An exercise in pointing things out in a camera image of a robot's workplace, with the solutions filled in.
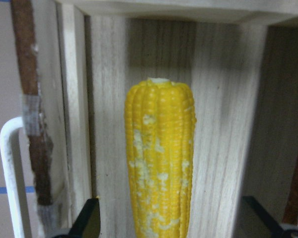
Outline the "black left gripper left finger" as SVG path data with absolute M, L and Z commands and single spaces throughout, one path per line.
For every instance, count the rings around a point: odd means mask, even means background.
M 84 204 L 68 235 L 71 238 L 98 238 L 100 228 L 99 199 L 90 198 Z

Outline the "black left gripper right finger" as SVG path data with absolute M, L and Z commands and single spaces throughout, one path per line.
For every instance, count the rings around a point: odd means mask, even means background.
M 281 226 L 253 196 L 242 197 L 240 230 L 244 238 L 281 238 L 284 233 Z

